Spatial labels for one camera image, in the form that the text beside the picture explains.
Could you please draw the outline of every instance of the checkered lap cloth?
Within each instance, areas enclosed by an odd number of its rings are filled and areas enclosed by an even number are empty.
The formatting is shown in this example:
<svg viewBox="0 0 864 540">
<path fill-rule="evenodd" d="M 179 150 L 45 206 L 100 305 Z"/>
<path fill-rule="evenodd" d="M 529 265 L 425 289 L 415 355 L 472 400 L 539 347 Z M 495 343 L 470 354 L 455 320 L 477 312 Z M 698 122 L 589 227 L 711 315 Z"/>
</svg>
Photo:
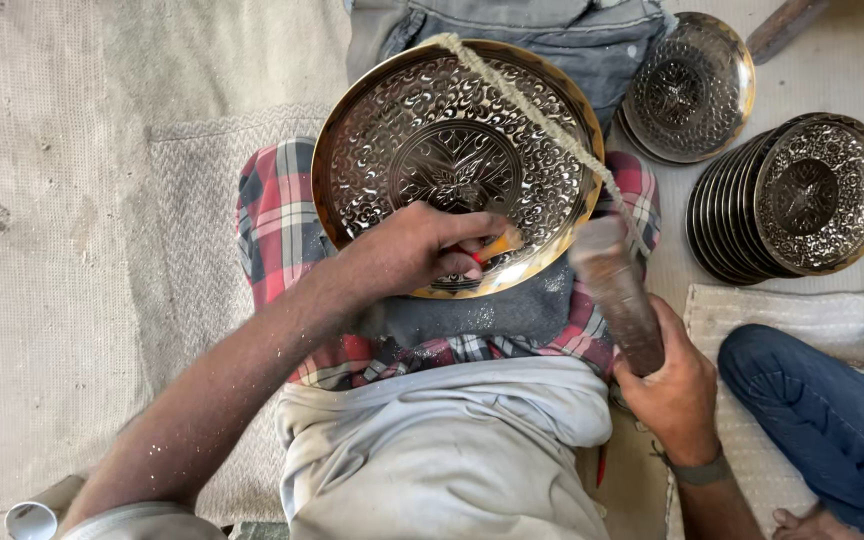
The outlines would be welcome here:
<svg viewBox="0 0 864 540">
<path fill-rule="evenodd" d="M 257 310 L 334 252 L 312 202 L 309 170 L 314 145 L 315 140 L 309 138 L 286 140 L 259 150 L 242 168 L 237 202 L 239 257 Z M 655 249 L 661 226 L 655 176 L 630 153 L 607 153 L 606 166 L 638 223 L 642 239 Z M 612 198 L 603 190 L 592 218 L 610 214 L 611 205 Z M 640 251 L 634 255 L 644 268 L 644 255 Z M 613 340 L 589 289 L 578 279 L 570 302 L 569 323 L 551 343 L 521 336 L 458 335 L 405 349 L 392 338 L 341 335 L 312 352 L 289 382 L 347 390 L 454 363 L 557 355 L 585 361 L 608 376 Z"/>
</svg>

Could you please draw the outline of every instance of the white cup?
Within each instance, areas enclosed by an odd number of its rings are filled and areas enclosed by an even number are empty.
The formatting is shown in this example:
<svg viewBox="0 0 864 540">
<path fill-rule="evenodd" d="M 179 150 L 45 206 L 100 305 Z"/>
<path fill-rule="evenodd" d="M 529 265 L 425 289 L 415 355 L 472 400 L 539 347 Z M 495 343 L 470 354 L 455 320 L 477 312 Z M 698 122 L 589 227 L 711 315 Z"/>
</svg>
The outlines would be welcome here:
<svg viewBox="0 0 864 540">
<path fill-rule="evenodd" d="M 85 483 L 85 478 L 71 474 L 42 493 L 13 506 L 6 513 L 8 535 L 15 540 L 49 540 L 55 536 L 59 522 Z"/>
</svg>

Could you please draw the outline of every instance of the woven mat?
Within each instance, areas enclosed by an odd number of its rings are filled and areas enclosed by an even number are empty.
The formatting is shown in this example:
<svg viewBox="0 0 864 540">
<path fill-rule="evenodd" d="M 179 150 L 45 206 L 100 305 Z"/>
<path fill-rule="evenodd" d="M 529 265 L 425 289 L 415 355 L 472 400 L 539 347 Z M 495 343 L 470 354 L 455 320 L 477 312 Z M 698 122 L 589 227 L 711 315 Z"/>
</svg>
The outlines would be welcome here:
<svg viewBox="0 0 864 540">
<path fill-rule="evenodd" d="M 150 180 L 123 204 L 129 278 L 142 356 L 159 392 L 190 362 L 253 313 L 235 247 L 238 175 L 263 146 L 318 135 L 326 104 L 152 128 Z M 249 425 L 198 498 L 217 524 L 282 520 L 285 453 L 273 430 L 273 400 Z"/>
<path fill-rule="evenodd" d="M 696 347 L 713 361 L 729 331 L 747 323 L 778 328 L 840 359 L 864 361 L 864 293 L 796 296 L 693 284 L 683 319 Z M 816 497 L 721 380 L 717 402 L 725 454 L 762 532 L 771 538 L 773 510 L 799 514 Z M 667 510 L 668 540 L 684 540 L 674 489 Z"/>
</svg>

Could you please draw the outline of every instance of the denim jeans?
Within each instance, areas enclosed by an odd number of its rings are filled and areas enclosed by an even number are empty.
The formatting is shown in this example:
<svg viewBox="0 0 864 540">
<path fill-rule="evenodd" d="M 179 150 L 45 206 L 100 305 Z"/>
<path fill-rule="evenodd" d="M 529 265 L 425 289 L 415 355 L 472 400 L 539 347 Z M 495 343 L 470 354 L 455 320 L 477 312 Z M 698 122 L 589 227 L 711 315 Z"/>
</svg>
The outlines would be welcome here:
<svg viewBox="0 0 864 540">
<path fill-rule="evenodd" d="M 726 338 L 719 373 L 825 507 L 864 533 L 864 374 L 764 325 Z"/>
</svg>

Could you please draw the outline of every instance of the forearm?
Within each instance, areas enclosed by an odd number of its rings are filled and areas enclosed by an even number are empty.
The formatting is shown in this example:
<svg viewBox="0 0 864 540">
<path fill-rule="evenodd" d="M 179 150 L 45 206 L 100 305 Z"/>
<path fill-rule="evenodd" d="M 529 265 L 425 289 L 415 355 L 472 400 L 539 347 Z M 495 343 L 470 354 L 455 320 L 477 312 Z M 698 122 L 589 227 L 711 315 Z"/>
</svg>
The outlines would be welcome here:
<svg viewBox="0 0 864 540">
<path fill-rule="evenodd" d="M 373 300 L 327 259 L 202 355 L 115 442 L 68 527 L 131 503 L 194 505 L 248 424 L 299 363 Z"/>
<path fill-rule="evenodd" d="M 763 540 L 749 503 L 732 475 L 701 486 L 680 481 L 678 499 L 688 540 Z"/>
</svg>

